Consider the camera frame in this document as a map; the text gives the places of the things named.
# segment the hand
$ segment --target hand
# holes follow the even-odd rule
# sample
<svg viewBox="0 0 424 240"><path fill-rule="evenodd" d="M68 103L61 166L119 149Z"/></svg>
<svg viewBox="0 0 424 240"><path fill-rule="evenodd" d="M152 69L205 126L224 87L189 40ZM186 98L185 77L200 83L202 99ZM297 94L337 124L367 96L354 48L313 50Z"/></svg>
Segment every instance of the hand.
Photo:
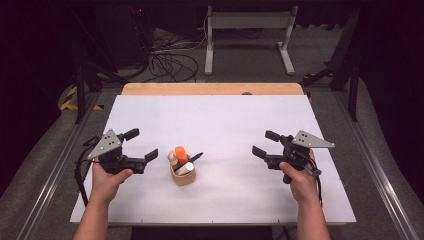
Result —
<svg viewBox="0 0 424 240"><path fill-rule="evenodd" d="M309 155L315 160L312 149ZM280 168L285 174L291 177L290 189L294 199L296 199L299 204L308 201L319 201L316 178L314 176L309 175L305 170L298 171L286 162L281 162Z"/></svg>
<svg viewBox="0 0 424 240"><path fill-rule="evenodd" d="M92 169L93 187L89 201L100 204L109 204L115 198L119 185L133 174L131 169L124 169L116 175L109 174L100 165L98 158L94 160Z"/></svg>

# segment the orange cap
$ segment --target orange cap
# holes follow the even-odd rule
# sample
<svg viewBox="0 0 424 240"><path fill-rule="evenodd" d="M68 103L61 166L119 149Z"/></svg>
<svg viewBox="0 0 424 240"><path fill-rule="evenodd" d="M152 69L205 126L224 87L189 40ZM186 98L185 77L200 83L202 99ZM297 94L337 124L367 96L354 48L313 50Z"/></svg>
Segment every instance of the orange cap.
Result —
<svg viewBox="0 0 424 240"><path fill-rule="evenodd" d="M178 161L181 164L186 164L188 162L187 153L182 146L175 148L175 155L177 155Z"/></svg>

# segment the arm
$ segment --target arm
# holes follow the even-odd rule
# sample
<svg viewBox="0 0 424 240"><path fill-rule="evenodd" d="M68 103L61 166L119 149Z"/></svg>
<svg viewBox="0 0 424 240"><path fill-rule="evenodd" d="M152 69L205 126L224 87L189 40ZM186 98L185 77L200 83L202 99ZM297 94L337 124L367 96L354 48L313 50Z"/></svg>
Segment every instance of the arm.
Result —
<svg viewBox="0 0 424 240"><path fill-rule="evenodd" d="M330 239L325 222L324 212L318 198L316 179L306 171L297 171L286 162L280 163L283 172L292 178L290 188L299 206L298 239Z"/></svg>
<svg viewBox="0 0 424 240"><path fill-rule="evenodd" d="M90 200L74 240L107 239L109 204L115 198L119 185L133 174L131 169L125 169L116 175L108 174L97 162L93 163L92 169L93 188Z"/></svg>

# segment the gray floor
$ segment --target gray floor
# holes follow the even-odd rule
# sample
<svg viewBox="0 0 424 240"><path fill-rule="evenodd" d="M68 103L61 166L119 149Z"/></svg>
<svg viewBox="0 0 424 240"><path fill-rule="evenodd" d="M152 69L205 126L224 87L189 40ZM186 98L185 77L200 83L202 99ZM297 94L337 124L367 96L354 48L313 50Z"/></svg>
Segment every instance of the gray floor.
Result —
<svg viewBox="0 0 424 240"><path fill-rule="evenodd" d="M283 34L281 30L264 31L256 40L243 39L231 33L217 34L211 76L203 74L204 46L183 53L197 60L200 67L196 76L198 81L300 82L305 74L323 69L323 62L330 59L341 31L340 28L331 31L323 27L295 28L289 43L295 76L285 74L281 57L275 47L275 43L280 41L279 37ZM146 72L132 81L142 82L150 77ZM336 240L402 239L403 235L398 233L393 220L396 217L391 214L390 207L381 197L359 142L351 130L352 123L344 114L346 106L340 99L345 99L347 93L331 92L328 88L329 81L330 78L323 78L305 90L312 94L311 105L324 137L337 144L331 154L340 177L346 183L345 189L357 218L357 223L330 227L330 233ZM87 93L89 99L95 99L95 104L104 105L105 109L89 111L86 121L80 126L74 124L75 111L63 111L62 116L40 139L0 199L1 240L16 239L18 236L19 239L25 239L24 233L27 232L28 239L72 238L77 226L69 223L69 219L78 196L78 188L73 178L73 162L83 150L82 143L103 132L113 101L121 90L122 86L119 84L109 83L100 94ZM378 159L418 238L424 239L424 207L399 172L390 154L366 86L362 82L358 95L358 119L359 122L354 125L360 128L367 146ZM70 140L70 136L79 128L81 132L78 137ZM72 145L72 148L67 149L66 146L69 145ZM64 162L64 168L63 172L55 175L58 184L53 185L51 195L46 195L46 199L38 199L46 182L49 182L50 174L57 169L55 164L60 162ZM45 208L31 214L34 205L40 201L46 203L43 205ZM26 224L28 216L39 221L29 221ZM277 239L281 228L273 227L273 230L274 239ZM296 230L289 230L295 237ZM112 228L109 230L109 239L129 239L130 233L130 228Z"/></svg>

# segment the white tabletop surface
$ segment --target white tabletop surface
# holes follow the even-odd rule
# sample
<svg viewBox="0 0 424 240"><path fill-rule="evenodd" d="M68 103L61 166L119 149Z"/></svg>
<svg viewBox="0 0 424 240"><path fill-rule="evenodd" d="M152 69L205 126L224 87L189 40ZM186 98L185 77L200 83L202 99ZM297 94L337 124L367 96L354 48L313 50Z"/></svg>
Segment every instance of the white tabletop surface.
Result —
<svg viewBox="0 0 424 240"><path fill-rule="evenodd" d="M297 222L297 203L283 173L268 170L252 154L255 145L269 154L283 146L265 138L265 131L295 136L304 130L323 138L304 95L117 96L104 132L139 128L140 135L123 144L131 158L158 148L159 156L144 174L135 174L119 188L109 210L115 225L240 224L278 225ZM167 155L184 146L195 162L196 179L178 187ZM322 170L324 213L329 225L355 222L328 149L314 149ZM91 170L85 181L91 191ZM84 212L81 196L70 221Z"/></svg>

